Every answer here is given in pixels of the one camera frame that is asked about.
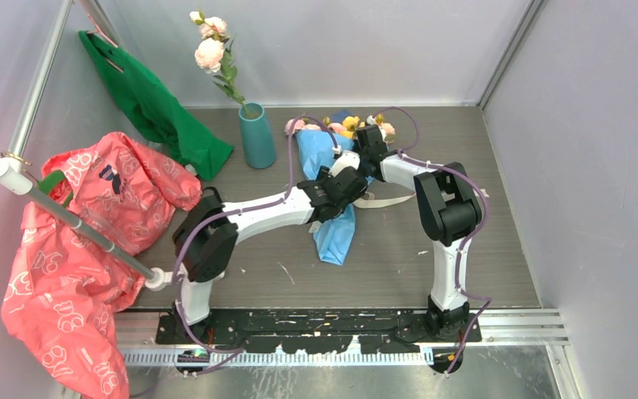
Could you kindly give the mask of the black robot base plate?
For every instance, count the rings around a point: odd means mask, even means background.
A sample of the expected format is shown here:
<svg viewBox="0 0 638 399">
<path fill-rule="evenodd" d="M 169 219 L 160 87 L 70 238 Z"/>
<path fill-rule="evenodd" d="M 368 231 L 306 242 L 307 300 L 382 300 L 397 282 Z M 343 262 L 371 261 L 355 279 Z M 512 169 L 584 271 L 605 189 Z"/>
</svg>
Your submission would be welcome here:
<svg viewBox="0 0 638 399">
<path fill-rule="evenodd" d="M 467 326 L 435 331 L 427 312 L 413 308 L 217 308 L 191 329 L 209 346 L 248 353 L 338 354 L 357 342 L 361 354 L 391 354 L 418 352 L 422 344 L 457 344 L 462 338 L 481 341 L 480 326 L 475 323 L 469 331 Z"/>
</svg>

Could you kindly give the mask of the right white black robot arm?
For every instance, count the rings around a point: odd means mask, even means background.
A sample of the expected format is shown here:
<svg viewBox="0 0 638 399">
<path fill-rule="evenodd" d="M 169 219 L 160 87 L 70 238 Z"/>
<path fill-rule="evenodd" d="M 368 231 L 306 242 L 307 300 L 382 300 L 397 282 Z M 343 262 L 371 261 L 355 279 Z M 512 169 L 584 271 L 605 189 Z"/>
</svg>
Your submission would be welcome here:
<svg viewBox="0 0 638 399">
<path fill-rule="evenodd" d="M 425 329 L 446 342 L 469 322 L 466 262 L 473 232 L 483 219 L 473 182 L 458 162 L 431 164 L 389 150 L 376 125 L 361 127 L 355 143 L 361 168 L 369 176 L 415 192 L 423 231 L 434 246 Z"/>
</svg>

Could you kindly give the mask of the blue paper bouquet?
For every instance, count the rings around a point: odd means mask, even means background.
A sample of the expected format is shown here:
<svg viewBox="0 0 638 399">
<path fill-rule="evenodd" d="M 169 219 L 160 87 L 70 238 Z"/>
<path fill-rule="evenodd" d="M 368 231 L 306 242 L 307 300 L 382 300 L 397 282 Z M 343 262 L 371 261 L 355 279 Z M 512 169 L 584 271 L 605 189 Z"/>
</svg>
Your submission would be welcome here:
<svg viewBox="0 0 638 399">
<path fill-rule="evenodd" d="M 333 141 L 323 128 L 300 119 L 289 120 L 284 131 L 288 135 L 293 133 L 297 138 L 299 160 L 306 179 L 314 180 L 322 166 L 333 166 Z M 334 219 L 314 222 L 312 237 L 319 259 L 329 264 L 344 264 L 355 232 L 356 210 L 353 204 L 347 205 Z"/>
</svg>

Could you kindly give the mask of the cream printed ribbon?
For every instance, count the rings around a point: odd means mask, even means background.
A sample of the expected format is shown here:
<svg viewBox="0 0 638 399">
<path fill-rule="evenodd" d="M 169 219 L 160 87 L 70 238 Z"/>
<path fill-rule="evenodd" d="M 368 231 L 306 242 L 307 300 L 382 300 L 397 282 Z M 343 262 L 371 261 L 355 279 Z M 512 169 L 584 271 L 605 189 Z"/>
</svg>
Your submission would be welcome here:
<svg viewBox="0 0 638 399">
<path fill-rule="evenodd" d="M 480 190 L 480 194 L 482 194 L 486 199 L 489 199 L 490 196 L 487 190 L 485 189 L 479 189 L 479 190 Z M 474 190 L 474 197 L 477 200 L 480 200 L 480 196 L 475 190 Z M 356 201 L 354 201 L 351 205 L 352 207 L 357 209 L 381 209 L 381 208 L 386 208 L 386 207 L 407 202 L 409 200 L 412 200 L 413 198 L 415 198 L 415 193 L 411 195 L 399 196 L 399 197 L 394 197 L 389 199 L 376 199 L 374 193 L 371 193 L 370 191 L 366 191 L 363 197 L 356 199 Z M 444 199 L 444 203 L 447 204 L 451 200 L 455 199 L 455 195 L 443 194 L 443 199 Z"/>
</svg>

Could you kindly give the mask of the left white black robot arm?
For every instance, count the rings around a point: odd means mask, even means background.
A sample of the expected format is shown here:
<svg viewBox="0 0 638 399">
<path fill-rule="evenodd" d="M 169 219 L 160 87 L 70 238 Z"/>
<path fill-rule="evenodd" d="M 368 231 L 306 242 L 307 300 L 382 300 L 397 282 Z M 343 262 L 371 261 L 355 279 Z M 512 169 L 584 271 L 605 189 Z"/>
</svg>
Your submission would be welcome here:
<svg viewBox="0 0 638 399">
<path fill-rule="evenodd" d="M 367 177 L 354 167 L 336 173 L 323 167 L 316 179 L 278 195 L 241 203 L 223 202 L 217 190 L 203 197 L 173 235 L 177 333 L 190 343 L 206 338 L 213 282 L 225 273 L 237 244 L 274 229 L 334 219 L 367 186 Z"/>
</svg>

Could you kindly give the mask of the teal ceramic vase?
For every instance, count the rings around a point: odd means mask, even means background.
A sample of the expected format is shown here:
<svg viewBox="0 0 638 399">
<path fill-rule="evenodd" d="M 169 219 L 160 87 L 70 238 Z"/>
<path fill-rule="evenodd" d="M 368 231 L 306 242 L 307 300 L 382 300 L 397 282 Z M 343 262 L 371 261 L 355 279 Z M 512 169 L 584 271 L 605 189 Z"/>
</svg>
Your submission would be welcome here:
<svg viewBox="0 0 638 399">
<path fill-rule="evenodd" d="M 263 106 L 246 103 L 238 110 L 238 118 L 246 163 L 259 170 L 271 166 L 277 152 Z"/>
</svg>

